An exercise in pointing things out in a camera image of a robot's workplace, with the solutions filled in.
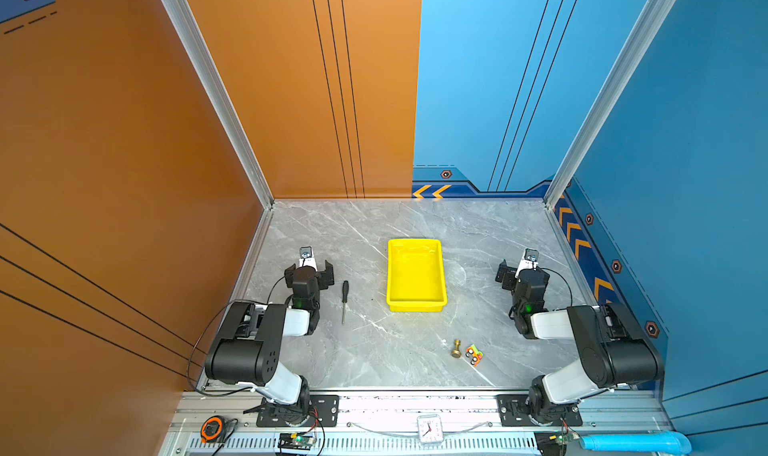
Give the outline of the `black handled screwdriver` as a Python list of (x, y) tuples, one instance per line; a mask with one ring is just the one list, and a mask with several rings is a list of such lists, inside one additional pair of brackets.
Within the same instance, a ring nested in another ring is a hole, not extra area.
[(342, 282), (342, 313), (341, 313), (341, 324), (345, 324), (346, 320), (346, 310), (348, 307), (348, 296), (349, 296), (349, 290), (350, 290), (350, 284), (348, 280), (344, 280)]

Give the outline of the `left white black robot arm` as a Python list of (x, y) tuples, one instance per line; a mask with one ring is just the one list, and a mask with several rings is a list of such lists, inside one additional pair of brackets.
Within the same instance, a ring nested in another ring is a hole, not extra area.
[(280, 362), (283, 339), (313, 334), (320, 294), (335, 283), (333, 265), (292, 265), (284, 271), (292, 294), (283, 303), (237, 301), (227, 310), (206, 356), (205, 375), (262, 395), (261, 411), (300, 425), (310, 417), (307, 379)]

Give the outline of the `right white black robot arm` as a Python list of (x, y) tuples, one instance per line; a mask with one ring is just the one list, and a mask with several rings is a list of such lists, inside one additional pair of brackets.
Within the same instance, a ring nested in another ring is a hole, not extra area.
[(534, 378), (525, 396), (499, 396), (504, 425), (527, 418), (541, 426), (572, 424), (579, 403), (622, 384), (660, 380), (664, 363), (632, 312), (624, 305), (545, 308), (550, 274), (530, 259), (517, 267), (501, 262), (496, 281), (511, 293), (508, 317), (528, 340), (571, 340), (578, 357)]

